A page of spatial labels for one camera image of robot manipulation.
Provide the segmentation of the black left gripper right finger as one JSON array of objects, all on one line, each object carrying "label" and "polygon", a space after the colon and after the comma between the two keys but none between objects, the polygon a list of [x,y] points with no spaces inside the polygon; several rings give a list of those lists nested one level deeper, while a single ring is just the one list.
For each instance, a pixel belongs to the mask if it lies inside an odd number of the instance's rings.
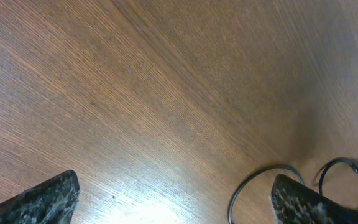
[{"label": "black left gripper right finger", "polygon": [[343,207],[283,174],[275,178],[270,201],[276,223],[358,224],[357,210]]}]

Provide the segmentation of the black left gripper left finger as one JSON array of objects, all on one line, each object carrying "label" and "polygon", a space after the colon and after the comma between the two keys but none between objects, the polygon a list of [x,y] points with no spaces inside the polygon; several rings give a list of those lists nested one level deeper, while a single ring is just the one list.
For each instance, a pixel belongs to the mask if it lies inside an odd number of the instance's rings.
[{"label": "black left gripper left finger", "polygon": [[69,224],[79,194],[76,172],[66,170],[0,203],[0,223]]}]

